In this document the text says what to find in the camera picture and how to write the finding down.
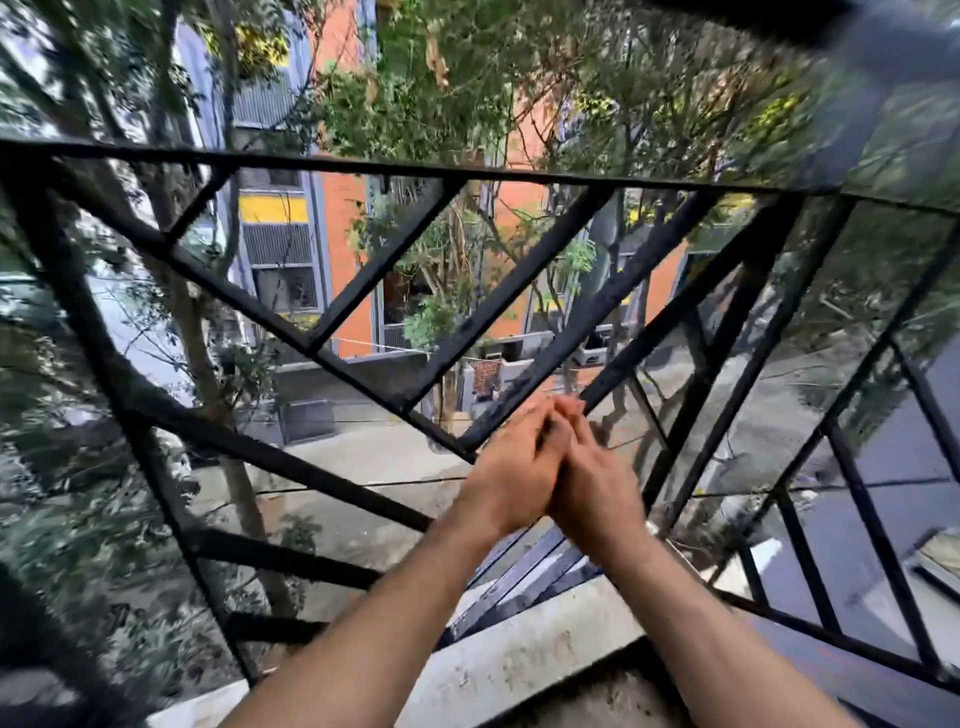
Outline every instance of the clasped hands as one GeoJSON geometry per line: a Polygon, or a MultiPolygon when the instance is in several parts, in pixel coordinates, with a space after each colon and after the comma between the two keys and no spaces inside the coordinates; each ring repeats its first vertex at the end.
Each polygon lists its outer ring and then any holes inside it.
{"type": "Polygon", "coordinates": [[[524,403],[482,450],[454,508],[493,540],[549,515],[600,564],[613,541],[646,536],[636,476],[597,443],[571,396],[524,403]]]}

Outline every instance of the black metal railing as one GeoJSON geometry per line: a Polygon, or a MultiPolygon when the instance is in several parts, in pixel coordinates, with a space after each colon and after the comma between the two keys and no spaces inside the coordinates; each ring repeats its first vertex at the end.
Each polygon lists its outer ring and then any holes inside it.
{"type": "MultiPolygon", "coordinates": [[[[53,193],[99,218],[104,224],[130,241],[144,255],[167,263],[174,271],[201,286],[221,302],[232,306],[250,320],[269,331],[291,351],[316,362],[363,396],[379,404],[402,421],[412,425],[468,463],[475,460],[477,450],[503,424],[512,412],[557,371],[577,347],[617,309],[651,272],[704,220],[713,206],[728,192],[752,193],[761,201],[753,219],[724,247],[666,307],[626,344],[587,386],[580,397],[587,411],[595,408],[615,387],[628,385],[645,417],[650,420],[661,442],[653,468],[642,491],[646,505],[655,503],[674,469],[708,395],[731,355],[741,329],[768,285],[778,256],[786,244],[810,198],[828,198],[830,208],[819,221],[819,232],[803,246],[805,259],[786,284],[782,298],[762,336],[749,353],[739,379],[732,388],[722,412],[710,430],[705,444],[694,458],[692,467],[667,510],[660,537],[669,537],[684,507],[694,497],[711,457],[730,429],[774,347],[801,305],[804,293],[837,240],[856,206],[868,201],[882,206],[928,212],[955,221],[948,239],[939,253],[926,266],[909,295],[900,305],[887,328],[878,336],[859,363],[849,383],[827,409],[823,420],[800,448],[793,461],[765,491],[763,504],[750,522],[723,549],[719,567],[709,584],[714,585],[734,556],[742,562],[752,599],[725,592],[719,595],[748,612],[784,624],[807,635],[842,647],[887,667],[917,677],[928,683],[960,693],[960,680],[941,665],[925,630],[923,619],[909,586],[890,546],[884,528],[876,515],[868,484],[857,473],[849,443],[838,426],[838,418],[850,404],[853,395],[865,382],[868,373],[884,354],[898,358],[910,388],[932,427],[937,443],[947,459],[954,478],[960,482],[960,447],[926,382],[924,373],[914,365],[895,343],[894,335],[912,316],[918,304],[931,290],[938,277],[960,252],[960,213],[930,206],[910,205],[876,197],[842,193],[836,189],[797,190],[756,185],[670,182],[633,178],[604,178],[574,174],[547,174],[533,170],[464,169],[438,165],[394,164],[377,161],[312,157],[290,158],[265,155],[235,155],[195,149],[150,149],[133,146],[104,146],[80,141],[0,140],[0,182],[12,206],[19,227],[30,241],[35,255],[48,274],[51,288],[65,311],[77,340],[83,347],[90,368],[108,396],[113,414],[123,428],[146,480],[160,502],[164,517],[182,549],[187,564],[197,580],[233,655],[244,674],[254,680],[256,671],[246,654],[243,642],[304,643],[324,628],[317,622],[300,619],[279,619],[248,613],[230,613],[215,593],[204,573],[203,560],[230,562],[257,569],[266,569],[298,576],[310,581],[323,581],[355,589],[367,589],[379,576],[375,570],[356,567],[323,556],[297,552],[245,536],[228,534],[213,528],[189,525],[182,506],[172,502],[165,485],[165,472],[156,461],[151,447],[153,427],[160,427],[230,457],[244,460],[257,468],[294,481],[306,488],[339,499],[392,522],[425,531],[431,519],[419,511],[361,485],[307,463],[293,454],[277,449],[227,427],[212,424],[196,412],[179,404],[162,390],[144,384],[127,371],[122,361],[109,355],[113,351],[108,333],[95,302],[88,291],[58,273],[63,260],[80,253],[74,249],[57,222],[57,204],[53,193]],[[190,204],[169,231],[157,230],[118,209],[98,190],[79,179],[65,161],[113,159],[134,163],[209,165],[211,182],[190,204]],[[177,237],[186,231],[204,210],[205,201],[216,194],[229,175],[241,167],[304,169],[313,172],[347,172],[352,174],[415,177],[431,180],[420,201],[409,207],[393,227],[393,233],[378,253],[363,266],[356,278],[330,304],[320,322],[307,332],[267,308],[256,296],[233,285],[212,271],[178,245],[177,237]],[[481,302],[459,328],[434,352],[420,380],[399,395],[381,392],[358,376],[350,365],[324,348],[337,327],[368,296],[417,240],[444,207],[468,181],[515,181],[544,184],[571,184],[583,191],[529,254],[481,302]],[[479,339],[484,331],[528,288],[540,272],[558,255],[570,240],[590,221],[622,187],[675,190],[684,201],[668,221],[658,227],[636,251],[623,269],[610,277],[590,305],[567,323],[550,344],[540,351],[529,367],[507,388],[502,396],[461,437],[442,430],[423,417],[415,407],[443,374],[479,339]],[[695,327],[696,311],[714,289],[735,274],[735,285],[722,318],[713,334],[695,327]],[[647,401],[636,378],[636,368],[675,329],[684,330],[693,352],[695,369],[684,392],[677,416],[669,427],[663,426],[647,401]],[[849,485],[857,511],[863,520],[871,543],[890,580],[893,594],[918,647],[920,661],[863,643],[843,634],[830,602],[827,589],[806,541],[800,520],[789,497],[794,475],[823,438],[827,438],[849,485]],[[813,595],[820,624],[773,609],[763,590],[750,550],[745,547],[764,516],[773,508],[780,510],[787,534],[797,554],[801,569],[813,595]]],[[[497,564],[527,531],[518,532],[499,544],[470,581],[473,587],[497,564]]],[[[556,528],[550,528],[522,556],[480,595],[444,632],[438,647],[454,643],[465,636],[541,603],[573,586],[596,576],[593,565],[581,565],[582,554],[571,546],[556,528]],[[558,557],[523,593],[509,601],[504,597],[528,574],[541,566],[548,556],[558,557]]]]}

